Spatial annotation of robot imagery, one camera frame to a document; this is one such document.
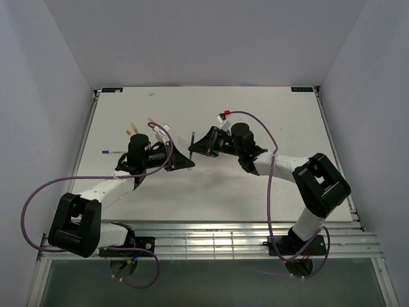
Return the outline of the green pen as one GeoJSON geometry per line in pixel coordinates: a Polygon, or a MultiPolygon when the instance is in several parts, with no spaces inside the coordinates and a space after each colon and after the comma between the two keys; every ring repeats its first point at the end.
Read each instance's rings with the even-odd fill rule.
{"type": "Polygon", "coordinates": [[[193,151],[190,149],[190,147],[194,144],[194,139],[195,139],[195,132],[192,132],[191,139],[190,139],[190,146],[189,146],[189,159],[190,160],[192,160],[192,156],[193,156],[193,151]]]}

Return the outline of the yellow pen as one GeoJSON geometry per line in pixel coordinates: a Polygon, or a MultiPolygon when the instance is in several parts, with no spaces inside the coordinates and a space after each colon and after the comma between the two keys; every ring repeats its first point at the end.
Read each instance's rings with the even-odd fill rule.
{"type": "Polygon", "coordinates": [[[133,122],[131,122],[130,125],[131,125],[133,131],[135,132],[135,134],[139,134],[139,130],[137,129],[136,125],[133,122]]]}

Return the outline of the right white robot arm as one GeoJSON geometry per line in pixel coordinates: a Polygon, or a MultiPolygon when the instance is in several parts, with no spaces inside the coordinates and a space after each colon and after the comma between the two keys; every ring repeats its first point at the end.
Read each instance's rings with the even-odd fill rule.
{"type": "Polygon", "coordinates": [[[288,232],[289,248],[296,254],[303,254],[312,246],[311,237],[351,193],[349,184],[325,154],[307,158],[275,155],[256,144],[246,123],[234,124],[230,133],[213,126],[189,150],[209,157],[220,153],[234,155],[247,173],[272,175],[294,183],[305,205],[288,232]]]}

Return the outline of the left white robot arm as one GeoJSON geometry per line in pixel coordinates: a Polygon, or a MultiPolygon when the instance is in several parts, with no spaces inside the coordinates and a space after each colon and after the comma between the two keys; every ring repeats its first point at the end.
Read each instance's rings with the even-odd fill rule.
{"type": "Polygon", "coordinates": [[[145,134],[132,136],[111,179],[79,194],[62,195],[48,243],[84,258],[109,247],[124,256],[132,254],[139,247],[134,231],[121,223],[102,224],[103,211],[138,188],[149,169],[163,167],[166,171],[176,171],[194,166],[194,162],[170,142],[152,144],[145,134]]]}

